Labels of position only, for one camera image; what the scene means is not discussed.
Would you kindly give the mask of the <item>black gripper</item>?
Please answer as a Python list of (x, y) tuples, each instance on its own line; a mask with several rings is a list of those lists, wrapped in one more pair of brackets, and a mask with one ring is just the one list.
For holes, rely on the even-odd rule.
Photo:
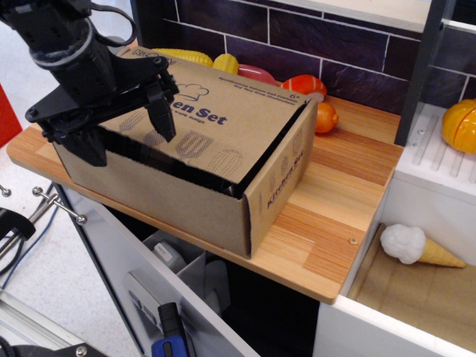
[(49, 141), (94, 167), (105, 167), (106, 148), (97, 126), (141, 107), (166, 142), (176, 136), (170, 104), (178, 89), (165, 58), (120, 58), (93, 35), (27, 35), (25, 41), (32, 60), (59, 83), (25, 113)]

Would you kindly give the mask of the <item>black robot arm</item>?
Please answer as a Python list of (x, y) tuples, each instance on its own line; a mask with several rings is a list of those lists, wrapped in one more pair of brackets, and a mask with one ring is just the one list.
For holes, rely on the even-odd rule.
[(42, 128), (51, 143), (95, 167), (107, 164), (99, 125), (144, 107), (154, 129), (166, 141), (176, 135), (170, 104), (179, 90), (163, 57), (124, 59), (113, 48), (118, 42), (101, 35), (92, 11), (114, 12), (116, 7), (92, 1), (2, 1), (1, 22), (23, 39), (32, 60), (59, 83), (50, 94), (26, 111), (25, 117)]

